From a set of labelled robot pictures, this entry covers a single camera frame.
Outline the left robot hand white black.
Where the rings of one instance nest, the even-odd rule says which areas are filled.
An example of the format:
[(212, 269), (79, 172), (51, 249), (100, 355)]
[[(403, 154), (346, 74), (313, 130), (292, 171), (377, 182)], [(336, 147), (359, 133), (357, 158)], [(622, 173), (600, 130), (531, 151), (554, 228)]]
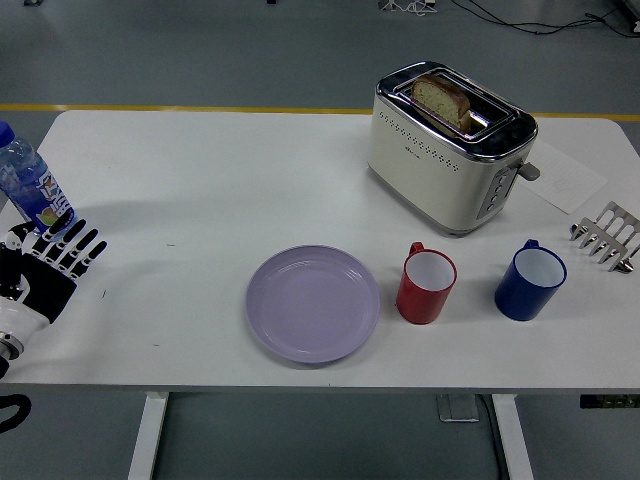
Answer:
[(69, 230), (49, 228), (26, 245), (35, 224), (12, 227), (1, 239), (1, 349), (6, 359), (19, 356), (37, 331), (64, 311), (78, 280), (107, 248), (97, 229), (80, 219)]

